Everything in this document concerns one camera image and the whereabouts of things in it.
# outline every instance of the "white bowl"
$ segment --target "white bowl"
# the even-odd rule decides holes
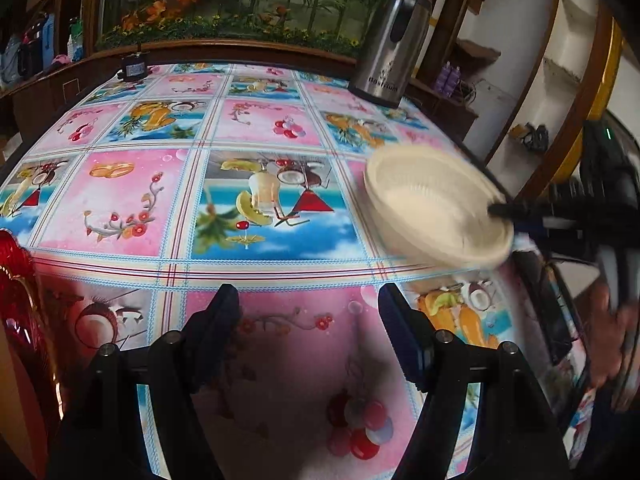
[[[364,184],[391,253],[450,269],[490,269],[511,252],[513,225],[486,211],[504,196],[461,158],[386,145],[368,160]]]

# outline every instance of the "wooden frame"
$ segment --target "wooden frame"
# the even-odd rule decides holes
[[[84,54],[87,57],[95,53],[95,42],[98,40],[99,7],[100,0],[82,0],[82,38],[84,40]]]
[[[618,72],[622,33],[603,0],[598,1],[596,31],[584,77],[558,135],[518,198],[537,198],[552,181],[568,178],[582,153],[582,122],[599,119],[607,107]]]
[[[504,139],[504,137],[506,136],[506,134],[510,130],[511,125],[513,124],[513,121],[515,120],[516,116],[518,115],[518,112],[520,111],[520,108],[522,108],[522,104],[524,103],[524,99],[526,99],[527,94],[529,94],[529,89],[531,88],[531,85],[533,85],[533,80],[536,78],[536,75],[538,74],[538,70],[540,68],[540,63],[542,63],[542,59],[545,56],[545,51],[546,51],[547,45],[549,44],[549,38],[551,38],[551,31],[554,28],[554,23],[556,22],[556,16],[558,15],[558,5],[559,5],[559,3],[560,3],[560,0],[552,0],[551,1],[551,7],[550,7],[550,13],[549,13],[549,21],[546,24],[545,34],[542,37],[542,43],[540,44],[540,50],[538,51],[538,56],[536,57],[536,62],[534,63],[534,65],[533,65],[533,67],[531,69],[531,73],[529,74],[529,79],[527,79],[527,82],[524,85],[524,88],[522,89],[522,92],[520,93],[520,97],[518,98],[518,101],[516,102],[516,105],[515,105],[515,107],[513,109],[513,112],[511,112],[511,115],[509,115],[509,118],[504,123],[504,127],[502,128],[502,131],[500,132],[500,135],[498,136],[497,139],[495,139],[494,145],[489,150],[489,153],[487,154],[487,156],[484,158],[484,163],[485,164],[488,164],[489,161],[492,159],[492,157],[495,155],[495,152],[500,147],[500,144],[502,143],[502,140]]]
[[[453,44],[458,38],[467,4],[468,0],[445,0],[438,24],[416,75],[425,85],[432,85],[449,58]]]

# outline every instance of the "printed tablecloth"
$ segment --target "printed tablecloth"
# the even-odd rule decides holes
[[[463,155],[409,101],[377,107],[346,85],[243,64],[114,76],[0,192],[0,228],[30,249],[56,312],[63,381],[101,344],[145,346],[220,284],[240,290],[220,376],[194,397],[228,478],[390,478],[424,399],[377,313],[386,282],[469,343],[515,341],[552,404],[584,367],[579,340],[548,366],[509,264],[437,277],[385,252],[358,199],[367,157],[388,143]],[[469,386],[451,475],[465,468],[478,391]],[[168,477],[146,387],[139,398],[153,470]]]

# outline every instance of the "stainless steel thermos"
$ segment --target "stainless steel thermos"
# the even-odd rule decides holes
[[[372,103],[398,108],[429,30],[431,0],[381,0],[349,90]]]

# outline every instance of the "shelf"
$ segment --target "shelf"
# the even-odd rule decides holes
[[[569,88],[577,89],[580,85],[580,78],[575,75],[575,73],[571,72],[568,68],[559,65],[550,57],[544,57],[544,66],[545,66],[545,81],[558,81],[563,86],[568,86]]]
[[[505,136],[487,169],[510,194],[516,196],[542,159],[543,154],[530,152],[519,140]]]
[[[579,7],[573,0],[562,0],[569,28],[595,29],[596,16]]]
[[[449,56],[452,66],[460,67],[462,79],[469,79],[477,72],[496,62],[501,52],[494,48],[478,45],[471,40],[457,38]]]
[[[468,0],[466,8],[477,16],[480,14],[480,9],[482,8],[483,3],[484,0]]]

